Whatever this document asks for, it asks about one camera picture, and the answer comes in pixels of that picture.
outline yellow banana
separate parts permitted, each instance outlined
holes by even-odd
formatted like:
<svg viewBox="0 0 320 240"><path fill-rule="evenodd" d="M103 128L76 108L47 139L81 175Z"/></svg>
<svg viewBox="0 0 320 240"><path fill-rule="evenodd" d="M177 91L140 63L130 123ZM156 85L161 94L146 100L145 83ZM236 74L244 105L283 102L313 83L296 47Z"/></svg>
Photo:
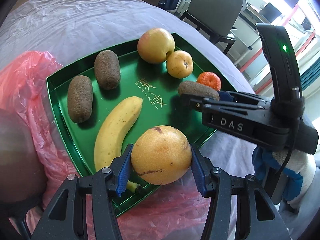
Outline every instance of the yellow banana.
<svg viewBox="0 0 320 240"><path fill-rule="evenodd" d="M94 166L97 171L109 167L114 158L121 156L124 137L139 117L141 108L142 98L128 97L106 117L94 145ZM141 186L133 182L128 184L127 189L133 193Z"/></svg>

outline white bedsheet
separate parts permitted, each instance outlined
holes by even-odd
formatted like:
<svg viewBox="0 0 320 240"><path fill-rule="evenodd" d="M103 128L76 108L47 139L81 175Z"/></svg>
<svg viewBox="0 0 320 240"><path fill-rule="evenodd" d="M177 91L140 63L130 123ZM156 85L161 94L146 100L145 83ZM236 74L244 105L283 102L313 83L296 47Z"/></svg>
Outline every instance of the white bedsheet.
<svg viewBox="0 0 320 240"><path fill-rule="evenodd" d="M48 51L62 65L139 38L153 27L176 32L196 47L238 91L253 92L242 74L212 43L172 14L140 0L30 0L11 12L0 28L0 70L28 50ZM50 108L48 117L52 118ZM57 147L62 147L53 126ZM201 152L231 175L253 174L255 145L216 132ZM231 226L235 225L233 203ZM201 227L171 233L167 239L199 239Z"/></svg>

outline kiwi fruit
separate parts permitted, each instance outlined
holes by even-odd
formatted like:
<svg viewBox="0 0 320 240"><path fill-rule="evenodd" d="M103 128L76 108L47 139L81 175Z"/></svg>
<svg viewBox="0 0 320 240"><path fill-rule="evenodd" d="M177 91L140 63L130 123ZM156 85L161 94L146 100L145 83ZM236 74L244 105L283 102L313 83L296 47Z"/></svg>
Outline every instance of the kiwi fruit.
<svg viewBox="0 0 320 240"><path fill-rule="evenodd" d="M82 123L92 113L93 90L90 78L76 76L68 88L68 113L72 122Z"/></svg>
<svg viewBox="0 0 320 240"><path fill-rule="evenodd" d="M120 65L117 54L111 50L100 52L94 61L94 74L99 86L103 89L116 88L120 83Z"/></svg>
<svg viewBox="0 0 320 240"><path fill-rule="evenodd" d="M193 82L193 81L183 81L178 86L178 93L181 94L192 94L201 97L209 97L219 101L220 96L216 90L206 85Z"/></svg>

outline apple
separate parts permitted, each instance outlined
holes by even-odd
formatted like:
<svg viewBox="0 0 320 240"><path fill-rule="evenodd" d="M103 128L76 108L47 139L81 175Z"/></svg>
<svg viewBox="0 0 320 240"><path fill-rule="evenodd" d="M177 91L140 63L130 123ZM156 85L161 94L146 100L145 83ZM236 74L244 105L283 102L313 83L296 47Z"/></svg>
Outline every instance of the apple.
<svg viewBox="0 0 320 240"><path fill-rule="evenodd" d="M191 55L183 50L177 50L170 54L165 64L169 75L174 78L185 78L193 72Z"/></svg>
<svg viewBox="0 0 320 240"><path fill-rule="evenodd" d="M162 28L145 32L138 41L138 53L148 63L160 64L174 51L172 35Z"/></svg>

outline blue cloth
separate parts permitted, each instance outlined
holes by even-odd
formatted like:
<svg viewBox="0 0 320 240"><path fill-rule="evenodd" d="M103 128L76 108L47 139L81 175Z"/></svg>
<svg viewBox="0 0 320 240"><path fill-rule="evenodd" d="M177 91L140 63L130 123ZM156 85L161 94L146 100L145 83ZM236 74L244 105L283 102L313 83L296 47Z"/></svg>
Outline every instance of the blue cloth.
<svg viewBox="0 0 320 240"><path fill-rule="evenodd" d="M277 171L281 167L281 164L272 156L271 151L259 146L257 146L253 151L252 164L254 166L255 176L258 180L263 180L265 177L267 166L274 168ZM283 173L289 178L283 197L286 201L291 201L300 194L303 177L300 172L296 174L295 171L288 168L284 168Z"/></svg>
<svg viewBox="0 0 320 240"><path fill-rule="evenodd" d="M217 91L220 97L220 101L228 101L228 102L233 102L234 97L230 95L229 92L225 91Z"/></svg>

